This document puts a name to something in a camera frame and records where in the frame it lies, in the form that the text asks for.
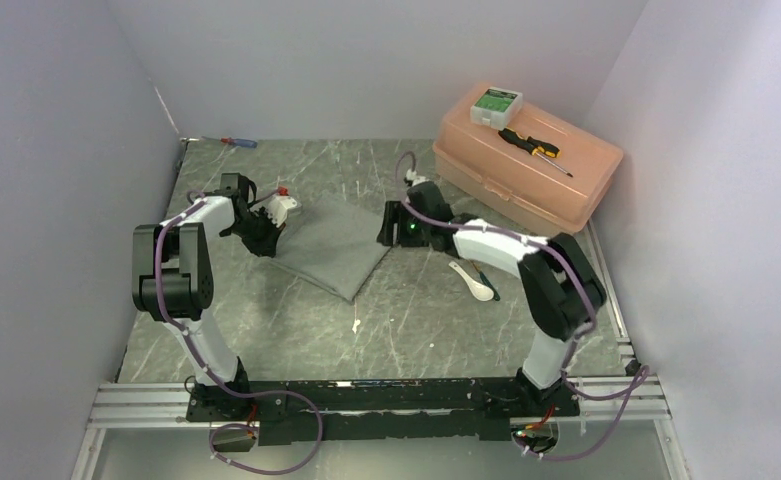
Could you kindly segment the aluminium rail frame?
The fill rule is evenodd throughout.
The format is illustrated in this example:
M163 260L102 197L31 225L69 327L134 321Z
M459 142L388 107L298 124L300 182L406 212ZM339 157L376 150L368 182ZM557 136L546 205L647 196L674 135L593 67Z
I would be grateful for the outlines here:
M593 395L608 395L628 387L629 377L597 376L578 377L582 390ZM602 427L612 421L620 408L620 400L594 402L577 399L580 413L577 417L559 418L562 426L577 422L579 432L584 435L591 426ZM95 478L97 460L108 430L164 430L202 429L212 430L228 421L191 421L187 413L190 394L181 382L178 383L107 383L98 388L86 424L78 458L73 468L72 479ZM657 436L664 465L671 479L691 479L674 428L672 414L657 375L649 376L631 395L620 419L620 425L637 422L652 424Z

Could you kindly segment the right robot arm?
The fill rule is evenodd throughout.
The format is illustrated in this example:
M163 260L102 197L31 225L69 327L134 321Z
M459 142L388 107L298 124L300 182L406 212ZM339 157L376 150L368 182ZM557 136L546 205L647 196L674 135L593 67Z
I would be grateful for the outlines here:
M554 404L574 341L592 326L608 298L572 235L530 236L471 214L454 214L435 183L424 181L410 187L404 200L385 203L377 241L388 247L429 247L516 277L538 329L518 371L523 383L517 401L530 415Z

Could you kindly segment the grey cloth napkin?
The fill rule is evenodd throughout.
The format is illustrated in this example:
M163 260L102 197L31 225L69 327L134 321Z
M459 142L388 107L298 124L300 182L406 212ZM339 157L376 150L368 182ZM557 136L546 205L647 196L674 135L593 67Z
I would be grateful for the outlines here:
M376 240L381 224L379 215L323 195L287 222L271 262L352 303L389 251Z

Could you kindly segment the pink plastic toolbox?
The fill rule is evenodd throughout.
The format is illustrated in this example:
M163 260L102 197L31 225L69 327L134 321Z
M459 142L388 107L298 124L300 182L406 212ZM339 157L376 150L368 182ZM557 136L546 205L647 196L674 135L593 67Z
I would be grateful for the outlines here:
M569 178L503 141L499 130L471 122L470 107L490 87L476 85L443 116L433 144L437 173L536 234L580 232L607 193L622 149L524 101L507 128L557 146L556 162Z

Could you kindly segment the red blue screwdriver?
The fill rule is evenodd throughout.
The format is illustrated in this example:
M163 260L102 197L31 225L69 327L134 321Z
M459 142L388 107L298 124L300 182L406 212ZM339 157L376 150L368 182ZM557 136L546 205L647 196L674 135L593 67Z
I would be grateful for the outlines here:
M203 136L201 137L201 140L215 141L223 145L240 147L240 148L249 148L249 149L254 149L258 146L258 143L256 141L249 140L249 139L242 139L242 138L232 138L232 137L214 138L214 137Z

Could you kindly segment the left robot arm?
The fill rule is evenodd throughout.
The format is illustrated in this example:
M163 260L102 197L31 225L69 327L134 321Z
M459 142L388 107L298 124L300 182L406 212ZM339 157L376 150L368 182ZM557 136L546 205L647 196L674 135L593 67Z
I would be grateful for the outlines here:
M248 252L272 258L287 220L300 208L284 187L265 195L239 173L226 173L217 189L192 191L188 206L132 236L132 301L162 324L191 362L197 387L214 394L214 407L230 420L245 417L253 392L238 355L227 345L211 306L215 295L211 244L237 237Z

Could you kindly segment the black yellow screwdriver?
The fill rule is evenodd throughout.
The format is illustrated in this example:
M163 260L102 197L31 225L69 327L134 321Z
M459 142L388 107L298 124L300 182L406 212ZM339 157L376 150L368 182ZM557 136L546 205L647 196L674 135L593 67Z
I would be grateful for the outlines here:
M537 156L543 159L546 163L548 163L550 166L553 166L567 177L574 177L570 171L560 166L556 162L556 159L560 156L560 149L557 146L542 140L538 140L531 136L522 136L510 128L499 130L498 135L503 141L509 143L510 145L524 150L529 155Z

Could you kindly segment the small green white box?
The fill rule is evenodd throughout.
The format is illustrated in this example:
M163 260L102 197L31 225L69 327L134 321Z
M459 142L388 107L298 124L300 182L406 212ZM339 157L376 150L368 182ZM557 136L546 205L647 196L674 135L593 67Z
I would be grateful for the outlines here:
M490 87L470 107L470 120L476 125L503 130L523 105L522 93Z

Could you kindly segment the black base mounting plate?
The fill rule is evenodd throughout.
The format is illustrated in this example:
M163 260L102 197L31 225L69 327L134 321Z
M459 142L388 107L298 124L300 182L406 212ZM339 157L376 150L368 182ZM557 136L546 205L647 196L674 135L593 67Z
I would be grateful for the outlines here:
M191 423L245 422L262 446L322 438L378 440L472 436L510 437L522 421L576 417L577 399L564 386L539 391L523 376L351 381L251 381L249 398L218 387L190 389Z

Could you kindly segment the white ceramic spoon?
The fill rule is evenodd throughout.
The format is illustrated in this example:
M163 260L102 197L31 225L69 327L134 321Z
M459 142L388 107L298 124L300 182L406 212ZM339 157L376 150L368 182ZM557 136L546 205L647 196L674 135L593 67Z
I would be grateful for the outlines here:
M473 279L457 262L450 261L448 266L461 277L469 292L476 300L487 302L495 298L495 294L490 287Z

